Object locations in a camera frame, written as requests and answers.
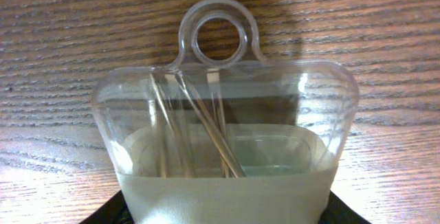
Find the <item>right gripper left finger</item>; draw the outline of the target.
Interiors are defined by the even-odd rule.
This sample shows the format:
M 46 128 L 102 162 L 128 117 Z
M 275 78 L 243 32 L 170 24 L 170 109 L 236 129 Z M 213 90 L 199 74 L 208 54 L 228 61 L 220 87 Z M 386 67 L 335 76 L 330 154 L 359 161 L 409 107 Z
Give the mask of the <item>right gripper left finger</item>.
M 80 224 L 134 224 L 134 220 L 120 190 Z

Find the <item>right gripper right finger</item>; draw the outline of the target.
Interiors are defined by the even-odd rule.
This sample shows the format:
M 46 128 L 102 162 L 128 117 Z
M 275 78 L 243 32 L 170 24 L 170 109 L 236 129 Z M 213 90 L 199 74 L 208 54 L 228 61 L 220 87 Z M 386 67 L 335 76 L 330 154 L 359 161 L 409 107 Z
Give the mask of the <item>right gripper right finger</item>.
M 336 194 L 330 192 L 329 201 L 318 224 L 371 224 L 352 210 Z

